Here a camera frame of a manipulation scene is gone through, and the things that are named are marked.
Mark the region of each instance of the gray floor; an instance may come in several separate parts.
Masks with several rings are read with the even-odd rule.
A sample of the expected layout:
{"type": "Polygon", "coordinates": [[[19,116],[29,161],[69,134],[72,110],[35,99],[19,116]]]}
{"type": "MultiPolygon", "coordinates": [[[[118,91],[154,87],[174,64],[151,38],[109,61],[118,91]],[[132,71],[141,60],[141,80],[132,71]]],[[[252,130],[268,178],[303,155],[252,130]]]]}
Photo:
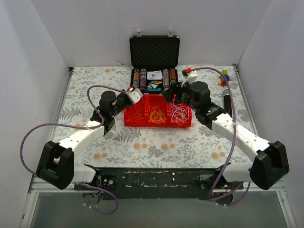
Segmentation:
{"type": "MultiPolygon", "coordinates": [[[[242,192],[235,193],[235,198],[242,192]]],[[[230,208],[199,203],[196,199],[125,199],[110,216],[84,207],[81,193],[40,193],[32,228],[285,228],[276,192],[249,192],[230,208]]],[[[113,201],[101,201],[111,210],[113,201]]]]}

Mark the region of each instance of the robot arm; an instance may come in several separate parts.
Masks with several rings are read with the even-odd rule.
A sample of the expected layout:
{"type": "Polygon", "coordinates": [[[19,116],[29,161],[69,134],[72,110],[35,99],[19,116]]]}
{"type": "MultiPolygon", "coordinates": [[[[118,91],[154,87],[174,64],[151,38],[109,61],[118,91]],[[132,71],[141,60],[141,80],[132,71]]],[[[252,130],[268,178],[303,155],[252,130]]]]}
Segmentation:
{"type": "MultiPolygon", "coordinates": [[[[198,121],[232,141],[234,123],[224,109],[211,102],[210,90],[204,82],[196,81],[196,73],[187,75],[182,83],[172,84],[162,94],[168,103],[185,103],[195,111],[198,121]]],[[[267,190],[289,172],[285,146],[271,143],[237,124],[236,146],[251,160],[247,164],[229,164],[223,172],[224,182],[248,181],[267,190]]]]}
{"type": "Polygon", "coordinates": [[[90,129],[103,122],[94,111],[92,118],[85,125],[86,130],[77,131],[57,143],[47,142],[43,148],[36,175],[59,189],[65,189],[70,183],[91,183],[95,178],[95,169],[86,165],[75,166],[74,158],[90,143],[111,130],[117,114],[140,101],[143,96],[140,90],[132,88],[129,90],[127,93],[120,93],[117,97],[112,91],[102,94],[97,107],[104,118],[102,126],[90,129]]]}

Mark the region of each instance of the colorful toy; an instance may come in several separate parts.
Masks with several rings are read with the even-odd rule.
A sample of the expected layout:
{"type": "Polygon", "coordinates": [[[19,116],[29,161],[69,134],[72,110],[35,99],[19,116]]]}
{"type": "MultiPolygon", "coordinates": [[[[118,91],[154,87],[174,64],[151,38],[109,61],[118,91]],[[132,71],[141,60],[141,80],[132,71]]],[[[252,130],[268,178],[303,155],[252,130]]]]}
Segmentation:
{"type": "MultiPolygon", "coordinates": [[[[225,76],[225,78],[227,79],[227,81],[229,82],[230,80],[230,77],[229,75],[227,74],[227,71],[226,70],[222,70],[222,74],[225,76]]],[[[224,82],[224,80],[221,78],[219,81],[218,81],[218,84],[220,86],[226,86],[226,82],[224,82]]]]}

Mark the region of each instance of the microphone head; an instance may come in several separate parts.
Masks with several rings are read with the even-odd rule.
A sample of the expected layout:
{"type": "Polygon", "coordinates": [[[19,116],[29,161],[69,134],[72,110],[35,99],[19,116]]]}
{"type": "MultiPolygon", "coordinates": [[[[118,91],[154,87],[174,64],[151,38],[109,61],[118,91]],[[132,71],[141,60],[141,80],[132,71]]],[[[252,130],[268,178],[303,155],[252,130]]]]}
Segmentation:
{"type": "Polygon", "coordinates": [[[224,90],[223,97],[226,96],[226,95],[229,95],[229,90],[227,90],[227,89],[224,90]]]}

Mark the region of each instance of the table top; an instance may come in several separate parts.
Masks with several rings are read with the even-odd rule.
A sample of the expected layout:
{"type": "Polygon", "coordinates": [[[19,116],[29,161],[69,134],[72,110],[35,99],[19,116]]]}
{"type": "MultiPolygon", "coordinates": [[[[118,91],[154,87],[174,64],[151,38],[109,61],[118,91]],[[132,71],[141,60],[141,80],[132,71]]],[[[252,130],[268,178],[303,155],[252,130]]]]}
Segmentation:
{"type": "MultiPolygon", "coordinates": [[[[185,67],[192,66],[177,66],[179,81],[184,80],[181,71],[185,67]]],[[[233,67],[212,67],[220,71],[227,70],[237,122],[253,131],[233,67]]],[[[93,113],[93,108],[86,97],[88,87],[106,85],[118,89],[127,88],[130,85],[131,70],[129,66],[75,67],[58,122],[85,125],[93,113]]],[[[212,101],[223,107],[222,93],[226,87],[218,85],[218,74],[211,70],[201,70],[197,73],[197,80],[208,84],[212,101]]],[[[105,90],[91,90],[90,96],[96,106],[101,93],[105,90]]],[[[111,131],[85,148],[76,157],[75,163],[96,167],[217,168],[225,162],[231,147],[230,141],[201,125],[194,113],[191,127],[185,129],[126,127],[123,117],[123,112],[117,115],[111,131]]],[[[74,132],[76,130],[71,128],[57,127],[53,140],[60,141],[74,132]]],[[[231,162],[248,161],[249,158],[239,148],[235,148],[231,162]]]]}

